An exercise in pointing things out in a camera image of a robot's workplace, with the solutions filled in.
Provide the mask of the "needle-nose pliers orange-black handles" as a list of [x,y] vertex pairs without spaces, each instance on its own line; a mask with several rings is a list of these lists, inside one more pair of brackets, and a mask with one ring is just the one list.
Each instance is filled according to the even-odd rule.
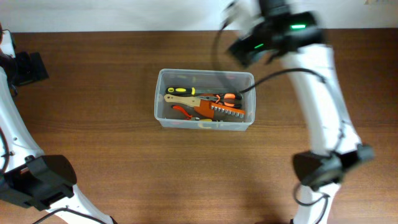
[[212,101],[219,105],[229,106],[232,108],[242,107],[242,97],[234,93],[221,93],[221,94],[202,94],[198,95],[197,98],[201,100]]

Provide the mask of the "orange socket rail with sockets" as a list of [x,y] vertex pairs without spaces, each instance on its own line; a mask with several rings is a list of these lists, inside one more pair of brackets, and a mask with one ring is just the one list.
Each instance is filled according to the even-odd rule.
[[229,106],[219,105],[216,103],[211,103],[210,108],[214,111],[218,111],[218,112],[230,115],[230,116],[235,116],[237,118],[244,118],[246,115],[244,110],[239,110],[239,109],[232,108]]

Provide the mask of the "clear plastic container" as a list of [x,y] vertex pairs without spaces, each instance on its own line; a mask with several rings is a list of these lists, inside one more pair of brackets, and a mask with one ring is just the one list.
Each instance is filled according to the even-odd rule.
[[[214,70],[184,70],[165,68],[159,72],[157,79],[154,116],[165,128],[200,129],[198,121],[185,120],[185,116],[172,109],[173,103],[164,100],[165,90],[170,86],[196,88],[226,88],[241,91],[254,84],[254,76],[248,72],[220,72]],[[213,130],[245,131],[252,125],[256,114],[256,91],[243,94],[244,118],[215,113],[215,120],[222,122],[207,123]]]

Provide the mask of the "orange scraper wooden handle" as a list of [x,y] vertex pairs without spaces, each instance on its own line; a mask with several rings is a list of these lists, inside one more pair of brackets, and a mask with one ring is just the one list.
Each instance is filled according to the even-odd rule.
[[211,109],[211,102],[207,100],[201,100],[194,96],[182,97],[166,94],[164,100],[168,103],[180,103],[193,108],[198,114],[213,119],[215,111]]

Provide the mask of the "metal file yellow-black handle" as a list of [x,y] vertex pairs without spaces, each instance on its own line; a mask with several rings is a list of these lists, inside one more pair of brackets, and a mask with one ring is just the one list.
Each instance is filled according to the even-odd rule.
[[210,95],[234,94],[241,96],[238,92],[226,88],[196,88],[196,87],[178,87],[178,86],[167,87],[165,93],[176,96],[198,96],[203,94],[210,94]]

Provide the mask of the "stubby yellow-black screwdriver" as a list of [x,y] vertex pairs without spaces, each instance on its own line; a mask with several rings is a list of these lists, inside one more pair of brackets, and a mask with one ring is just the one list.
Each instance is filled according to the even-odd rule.
[[212,129],[212,127],[207,125],[207,123],[215,123],[215,122],[222,122],[222,120],[199,119],[198,120],[198,127],[200,129]]

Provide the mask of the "small red cutting pliers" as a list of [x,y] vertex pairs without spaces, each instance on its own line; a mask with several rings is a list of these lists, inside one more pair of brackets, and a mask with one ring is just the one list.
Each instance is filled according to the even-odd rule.
[[184,108],[182,108],[179,105],[172,105],[171,106],[173,110],[181,112],[185,116],[185,120],[190,120],[190,121],[199,121],[199,117],[195,117],[191,114],[189,114]]

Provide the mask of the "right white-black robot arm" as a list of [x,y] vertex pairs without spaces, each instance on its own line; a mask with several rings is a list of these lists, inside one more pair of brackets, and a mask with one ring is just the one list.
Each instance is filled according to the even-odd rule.
[[298,210],[293,224],[326,223],[345,175],[374,159],[373,148],[358,136],[345,105],[333,49],[312,11],[295,12],[287,1],[259,1],[252,13],[230,2],[223,25],[236,24],[239,38],[229,53],[243,67],[264,54],[279,59],[301,105],[311,148],[293,156]]

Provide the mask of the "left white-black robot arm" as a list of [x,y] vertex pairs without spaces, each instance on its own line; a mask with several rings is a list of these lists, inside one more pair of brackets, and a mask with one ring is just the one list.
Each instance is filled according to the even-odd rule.
[[47,214],[66,223],[115,223],[77,186],[77,177],[63,155],[46,155],[27,130],[13,98],[19,74],[12,34],[1,31],[1,200]]

